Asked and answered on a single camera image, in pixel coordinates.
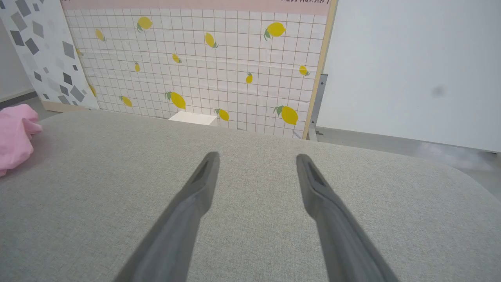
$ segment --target lemon print backdrop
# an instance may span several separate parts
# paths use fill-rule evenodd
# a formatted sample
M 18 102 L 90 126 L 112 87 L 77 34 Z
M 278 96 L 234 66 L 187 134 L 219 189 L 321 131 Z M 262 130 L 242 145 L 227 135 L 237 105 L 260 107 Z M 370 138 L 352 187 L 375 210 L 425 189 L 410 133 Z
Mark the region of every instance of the lemon print backdrop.
M 329 1 L 62 5 L 102 109 L 302 137 Z

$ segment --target white block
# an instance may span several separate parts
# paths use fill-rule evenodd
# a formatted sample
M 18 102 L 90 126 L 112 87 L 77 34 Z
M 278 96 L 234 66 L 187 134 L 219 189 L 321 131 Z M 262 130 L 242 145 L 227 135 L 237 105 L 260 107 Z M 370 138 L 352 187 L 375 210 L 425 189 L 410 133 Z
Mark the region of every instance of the white block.
M 169 120 L 217 126 L 217 116 L 180 111 Z

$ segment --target yellow lemon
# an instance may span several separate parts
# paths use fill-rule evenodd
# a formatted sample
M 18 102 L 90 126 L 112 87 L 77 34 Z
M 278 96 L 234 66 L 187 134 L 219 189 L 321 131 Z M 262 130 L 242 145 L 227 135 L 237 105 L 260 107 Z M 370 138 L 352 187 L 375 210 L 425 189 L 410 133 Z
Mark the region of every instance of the yellow lemon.
M 225 110 L 223 110 L 223 109 L 215 109 L 214 112 L 217 113 L 217 114 L 219 114 L 219 117 L 222 120 L 226 120 L 226 121 L 229 120 L 229 114 Z
M 153 23 L 151 22 L 151 20 L 148 17 L 141 17 L 137 21 L 137 31 L 141 32 L 143 30 L 147 30 L 151 27 L 152 24 Z
M 252 74 L 251 73 L 247 74 L 247 78 L 245 79 L 245 82 L 247 82 L 247 83 L 251 83 L 252 82 Z
M 304 76 L 306 76 L 306 75 L 310 75 L 310 72 L 306 69 L 306 67 L 305 67 L 305 66 L 300 66 L 300 67 L 299 67 L 299 72 L 300 72 L 302 75 L 304 75 Z
M 94 89 L 94 87 L 92 85 L 90 85 L 90 83 L 88 83 L 88 84 L 89 84 L 89 87 L 91 88 L 92 94 L 94 94 L 94 97 L 97 97 L 96 90 Z
M 205 42 L 212 48 L 217 48 L 219 46 L 214 40 L 214 37 L 212 37 L 212 35 L 210 35 L 208 32 L 205 33 Z
M 279 22 L 272 23 L 265 30 L 265 40 L 267 40 L 266 37 L 267 38 L 271 38 L 271 36 L 278 37 L 278 36 L 284 34 L 284 32 L 285 32 L 285 28 L 284 28 L 284 25 L 282 25 L 282 23 L 279 23 Z
M 106 41 L 106 38 L 104 37 L 103 33 L 98 29 L 96 29 L 96 36 L 99 40 Z
M 298 122 L 298 113 L 293 108 L 282 105 L 275 107 L 273 112 L 275 111 L 277 111 L 277 115 L 282 114 L 282 119 L 288 124 L 296 125 Z
M 120 96 L 120 101 L 124 102 L 126 106 L 132 107 L 132 102 L 129 100 L 129 98 L 125 96 Z
M 183 97 L 176 92 L 165 92 L 165 98 L 167 98 L 169 101 L 172 99 L 172 103 L 181 109 L 186 109 L 186 102 L 184 101 Z
M 182 62 L 181 59 L 176 54 L 172 54 L 172 59 L 174 60 L 174 62 L 178 64 Z

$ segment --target grid pattern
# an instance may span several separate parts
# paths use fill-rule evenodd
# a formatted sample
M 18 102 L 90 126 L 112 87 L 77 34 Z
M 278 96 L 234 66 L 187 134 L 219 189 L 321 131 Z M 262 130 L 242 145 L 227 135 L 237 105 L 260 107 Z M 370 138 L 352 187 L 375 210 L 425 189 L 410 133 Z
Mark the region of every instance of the grid pattern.
M 222 127 L 301 138 L 325 29 L 325 16 L 179 9 L 66 10 L 82 65 L 104 110 L 170 118 L 179 110 L 165 98 L 183 96 L 186 111 L 229 113 Z M 137 31 L 148 17 L 153 25 Z M 283 35 L 265 40 L 273 22 Z M 99 40 L 99 29 L 106 41 Z M 210 33 L 219 44 L 205 42 Z M 181 63 L 172 59 L 177 54 Z M 135 63 L 140 66 L 136 72 Z M 299 72 L 306 66 L 309 76 Z M 248 73 L 253 81 L 246 83 Z M 129 97 L 126 107 L 120 96 Z M 296 125 L 274 113 L 288 106 Z

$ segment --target gray floor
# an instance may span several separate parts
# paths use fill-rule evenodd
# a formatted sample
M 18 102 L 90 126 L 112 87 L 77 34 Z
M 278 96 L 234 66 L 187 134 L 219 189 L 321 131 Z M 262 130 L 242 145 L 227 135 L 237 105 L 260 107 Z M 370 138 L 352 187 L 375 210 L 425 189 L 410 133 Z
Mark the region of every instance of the gray floor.
M 475 179 L 501 201 L 501 157 L 474 149 L 412 139 L 318 128 L 319 142 L 365 148 L 428 159 L 450 165 Z

